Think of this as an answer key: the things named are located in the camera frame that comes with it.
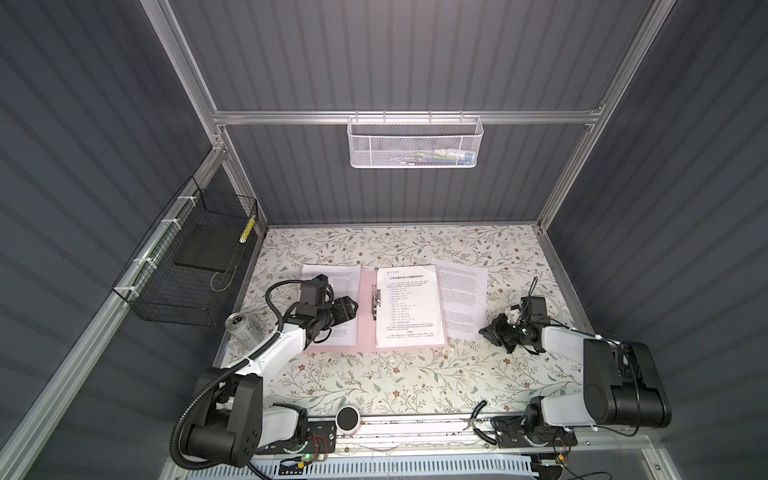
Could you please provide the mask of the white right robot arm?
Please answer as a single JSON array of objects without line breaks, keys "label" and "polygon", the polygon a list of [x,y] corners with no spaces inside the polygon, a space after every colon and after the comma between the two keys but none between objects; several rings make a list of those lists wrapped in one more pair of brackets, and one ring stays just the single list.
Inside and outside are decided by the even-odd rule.
[{"label": "white right robot arm", "polygon": [[614,432],[626,426],[635,435],[644,427],[670,424],[671,404],[646,345],[570,328],[548,315],[540,296],[525,296],[511,309],[519,313],[515,321],[501,313],[478,333],[508,354],[520,347],[534,356],[556,354],[579,363],[582,387],[578,393],[534,397],[520,415],[493,417],[491,435],[477,428],[486,405],[480,402],[468,426],[481,439],[500,448],[572,447],[577,444],[575,428]]}]

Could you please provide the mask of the white sheet with Chinese text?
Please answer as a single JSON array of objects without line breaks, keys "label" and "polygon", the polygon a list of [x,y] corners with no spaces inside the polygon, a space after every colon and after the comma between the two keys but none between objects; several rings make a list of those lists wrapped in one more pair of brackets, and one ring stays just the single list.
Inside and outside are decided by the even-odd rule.
[{"label": "white sheet with Chinese text", "polygon": [[379,268],[376,345],[436,345],[447,338],[434,265]]}]

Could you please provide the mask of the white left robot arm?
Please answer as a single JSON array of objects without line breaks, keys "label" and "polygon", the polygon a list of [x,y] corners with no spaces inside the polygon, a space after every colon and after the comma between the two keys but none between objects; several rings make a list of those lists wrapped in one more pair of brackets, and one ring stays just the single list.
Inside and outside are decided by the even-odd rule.
[{"label": "white left robot arm", "polygon": [[279,281],[264,299],[277,318],[274,333],[230,366],[201,374],[193,399],[171,431],[169,456],[176,466],[189,471],[218,465],[250,468],[260,449],[295,448],[307,441],[307,410],[286,403],[266,407],[264,388],[322,334],[355,319],[358,304],[348,296],[337,298],[324,274]]}]

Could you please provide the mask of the pink file folder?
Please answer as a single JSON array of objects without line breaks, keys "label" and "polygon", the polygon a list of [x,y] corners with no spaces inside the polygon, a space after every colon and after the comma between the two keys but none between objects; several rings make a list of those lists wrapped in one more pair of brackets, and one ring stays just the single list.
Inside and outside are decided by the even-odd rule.
[{"label": "pink file folder", "polygon": [[309,353],[345,353],[345,354],[369,354],[383,353],[397,350],[416,350],[425,348],[445,348],[448,346],[448,338],[441,344],[436,345],[413,345],[413,346],[394,346],[381,347],[376,345],[376,326],[373,315],[373,291],[376,283],[376,272],[374,270],[363,270],[360,276],[359,301],[357,311],[358,336],[355,345],[329,345],[327,342],[322,344],[312,343],[306,349]]}]

